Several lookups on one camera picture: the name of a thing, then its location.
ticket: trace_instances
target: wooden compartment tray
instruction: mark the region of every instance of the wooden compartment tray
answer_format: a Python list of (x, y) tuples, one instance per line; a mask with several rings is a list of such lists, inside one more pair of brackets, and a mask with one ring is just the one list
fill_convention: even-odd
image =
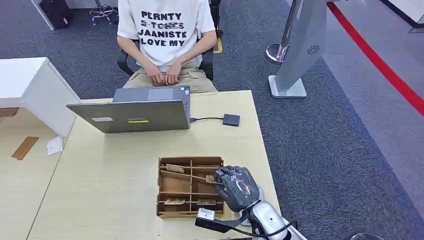
[[(219, 156), (160, 157), (156, 215), (160, 218), (195, 218), (199, 208), (204, 208), (215, 211), (216, 217), (222, 216), (224, 201), (216, 192), (214, 183), (206, 182), (206, 175), (214, 176), (223, 164)], [(178, 166), (181, 172), (170, 171), (167, 165)], [(184, 199), (184, 202), (166, 204), (171, 199)]]

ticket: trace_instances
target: pole base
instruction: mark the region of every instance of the pole base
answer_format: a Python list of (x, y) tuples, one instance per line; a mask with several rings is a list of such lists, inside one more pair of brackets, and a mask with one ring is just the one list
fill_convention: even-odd
[(278, 50), (280, 49), (279, 43), (273, 43), (266, 48), (266, 57), (275, 64), (282, 64), (284, 56), (281, 60), (277, 60)]
[(275, 75), (268, 76), (268, 83), (269, 83), (269, 87), (271, 88), (271, 96), (275, 99), (305, 98), (306, 97), (306, 90), (301, 78), (299, 78), (285, 92), (278, 92)]

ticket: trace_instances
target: laptop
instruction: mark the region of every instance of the laptop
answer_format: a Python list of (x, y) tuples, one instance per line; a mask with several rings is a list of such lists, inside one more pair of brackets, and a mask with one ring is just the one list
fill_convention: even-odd
[(120, 88), (113, 102), (66, 106), (105, 134), (190, 128), (189, 86)]

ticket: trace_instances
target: floor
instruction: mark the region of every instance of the floor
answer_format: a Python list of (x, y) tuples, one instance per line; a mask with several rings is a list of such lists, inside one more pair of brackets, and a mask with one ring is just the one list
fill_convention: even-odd
[[(343, 1), (337, 6), (380, 57), (424, 97), (424, 33), (409, 33), (411, 27), (380, 1)], [(327, 13), (330, 40), (323, 59), (424, 217), (424, 118)]]
[[(112, 97), (128, 79), (115, 62), (116, 25), (92, 26), (87, 11), (76, 10), (68, 29), (52, 32), (25, 0), (0, 4), (0, 58), (49, 57), (82, 99)], [(409, 34), (377, 0), (337, 5), (423, 96), (424, 35)], [(271, 98), (267, 78), (278, 66), (264, 50), (280, 40), (288, 11), (282, 0), (223, 0), (223, 53), (214, 56), (213, 80), (220, 91), (252, 90), (282, 214), (299, 220), (309, 240), (358, 232), (424, 239), (423, 117), (330, 12), (327, 51), (302, 76), (308, 97)]]

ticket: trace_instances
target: paper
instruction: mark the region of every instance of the paper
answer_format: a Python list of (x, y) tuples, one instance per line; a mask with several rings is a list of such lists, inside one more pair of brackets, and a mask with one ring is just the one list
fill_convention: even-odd
[(64, 139), (57, 136), (47, 143), (47, 156), (61, 153), (64, 150)]
[(223, 185), (222, 183), (215, 181), (214, 175), (206, 175), (206, 182), (210, 183), (210, 184), (221, 184), (221, 185)]
[(217, 201), (214, 199), (199, 199), (197, 205), (216, 205)]
[(164, 205), (181, 205), (186, 201), (185, 198), (168, 198)]
[(182, 174), (184, 173), (184, 168), (182, 166), (172, 165), (172, 164), (166, 164), (165, 166), (167, 171), (182, 173)]

